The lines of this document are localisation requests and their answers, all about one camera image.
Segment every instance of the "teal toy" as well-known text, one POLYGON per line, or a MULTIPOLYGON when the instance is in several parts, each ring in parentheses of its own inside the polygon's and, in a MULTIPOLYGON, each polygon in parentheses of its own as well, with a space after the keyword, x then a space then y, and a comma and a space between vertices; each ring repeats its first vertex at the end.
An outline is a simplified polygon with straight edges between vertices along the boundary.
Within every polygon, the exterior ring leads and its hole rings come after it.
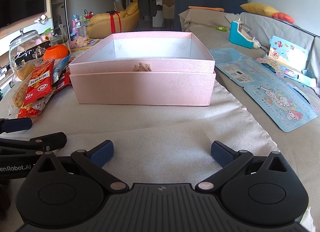
POLYGON ((243 24, 240 20, 231 22, 229 41, 247 48, 260 48, 260 43, 253 36, 250 27, 243 24))

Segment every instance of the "red cushion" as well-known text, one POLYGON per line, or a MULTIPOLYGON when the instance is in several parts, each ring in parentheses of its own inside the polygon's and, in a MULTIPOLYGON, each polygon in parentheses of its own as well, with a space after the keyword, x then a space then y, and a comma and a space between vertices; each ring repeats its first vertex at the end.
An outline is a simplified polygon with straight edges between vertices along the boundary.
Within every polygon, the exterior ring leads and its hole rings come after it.
POLYGON ((276 18, 276 19, 281 19, 281 20, 283 20, 283 21, 287 21, 287 22, 289 22, 289 23, 293 23, 293 22, 294 22, 294 20, 293 20, 293 18, 292 18, 291 16, 289 16, 289 15, 287 15, 287 14, 285 14, 285 13, 281 13, 281 12, 279 12, 279 13, 273 13, 273 14, 272 14, 272 17, 274 17, 274 18, 276 18))

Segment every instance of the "barcode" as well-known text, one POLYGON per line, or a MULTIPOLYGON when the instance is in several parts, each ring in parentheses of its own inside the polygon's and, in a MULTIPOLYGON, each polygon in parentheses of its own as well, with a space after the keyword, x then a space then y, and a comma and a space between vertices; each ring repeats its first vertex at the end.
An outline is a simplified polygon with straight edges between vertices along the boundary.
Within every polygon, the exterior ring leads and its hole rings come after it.
POLYGON ((60 89, 63 85, 64 85, 64 81, 57 86, 56 90, 60 89))

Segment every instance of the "chair leg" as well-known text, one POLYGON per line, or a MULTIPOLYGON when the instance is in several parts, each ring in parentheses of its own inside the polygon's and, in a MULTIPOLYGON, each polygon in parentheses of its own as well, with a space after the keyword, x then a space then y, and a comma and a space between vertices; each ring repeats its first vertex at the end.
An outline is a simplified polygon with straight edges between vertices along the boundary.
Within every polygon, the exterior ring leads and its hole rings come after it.
POLYGON ((162 29, 163 29, 164 22, 165 22, 165 19, 163 19, 163 21, 162 21, 161 31, 162 31, 162 29))

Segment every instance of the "red snack package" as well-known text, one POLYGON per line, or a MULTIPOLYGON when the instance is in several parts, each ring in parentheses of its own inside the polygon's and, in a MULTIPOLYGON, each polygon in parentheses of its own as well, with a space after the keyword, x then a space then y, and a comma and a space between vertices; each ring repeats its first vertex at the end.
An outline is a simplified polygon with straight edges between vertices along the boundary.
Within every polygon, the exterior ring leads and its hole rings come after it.
POLYGON ((53 64, 54 59, 48 60, 48 62, 45 62, 33 69, 22 107, 25 107, 51 92, 53 64))
POLYGON ((44 96, 43 98, 40 98, 22 107, 19 110, 18 118, 33 117, 33 116, 39 115, 44 109, 44 107, 46 106, 47 102, 49 101, 49 99, 51 98, 55 90, 56 90, 55 88, 52 88, 51 92, 46 96, 44 96))
POLYGON ((60 76, 59 80, 53 85, 54 87, 56 87, 56 91, 54 92, 54 94, 69 84, 71 84, 71 81, 70 81, 70 70, 68 68, 66 73, 63 73, 60 76))

